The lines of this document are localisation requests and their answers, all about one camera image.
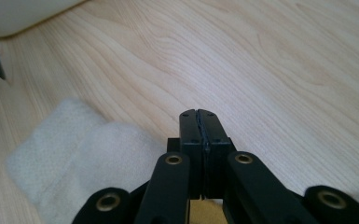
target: light wood grain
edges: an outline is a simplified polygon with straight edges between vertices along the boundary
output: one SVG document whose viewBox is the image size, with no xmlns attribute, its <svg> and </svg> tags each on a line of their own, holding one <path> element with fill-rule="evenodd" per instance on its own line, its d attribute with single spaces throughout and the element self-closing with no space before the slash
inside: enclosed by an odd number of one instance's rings
<svg viewBox="0 0 359 224">
<path fill-rule="evenodd" d="M 41 223 L 5 159 L 69 96 L 164 143 L 181 112 L 211 110 L 289 189 L 359 201 L 359 0 L 94 0 L 0 56 L 0 223 Z"/>
</svg>

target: wooden floor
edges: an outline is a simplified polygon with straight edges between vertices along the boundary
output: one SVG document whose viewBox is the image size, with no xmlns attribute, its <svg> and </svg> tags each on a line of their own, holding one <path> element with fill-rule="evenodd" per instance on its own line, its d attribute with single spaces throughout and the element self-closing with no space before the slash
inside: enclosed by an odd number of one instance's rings
<svg viewBox="0 0 359 224">
<path fill-rule="evenodd" d="M 0 223 L 42 223 L 5 159 L 69 96 L 164 144 L 181 112 L 211 110 L 287 188 L 359 202 L 359 0 L 93 0 L 0 57 Z M 193 205 L 192 223 L 223 222 Z"/>
</svg>

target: white textured cloth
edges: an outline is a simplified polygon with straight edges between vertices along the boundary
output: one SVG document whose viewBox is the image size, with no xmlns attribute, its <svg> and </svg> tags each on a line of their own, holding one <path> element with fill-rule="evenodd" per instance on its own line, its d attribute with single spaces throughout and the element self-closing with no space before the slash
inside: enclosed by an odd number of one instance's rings
<svg viewBox="0 0 359 224">
<path fill-rule="evenodd" d="M 94 192 L 144 184 L 164 152 L 139 128 L 68 99 L 9 155 L 7 171 L 46 223 L 68 224 Z"/>
</svg>

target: white object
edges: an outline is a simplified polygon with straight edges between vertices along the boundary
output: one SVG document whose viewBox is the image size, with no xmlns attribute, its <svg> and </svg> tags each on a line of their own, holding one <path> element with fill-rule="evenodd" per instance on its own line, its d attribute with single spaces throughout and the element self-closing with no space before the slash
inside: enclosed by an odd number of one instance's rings
<svg viewBox="0 0 359 224">
<path fill-rule="evenodd" d="M 14 35 L 85 0 L 0 0 L 0 37 Z"/>
<path fill-rule="evenodd" d="M 7 158 L 7 171 L 46 223 L 72 223 L 94 192 L 138 188 L 164 146 L 130 124 L 107 123 L 87 105 L 65 100 Z"/>
</svg>

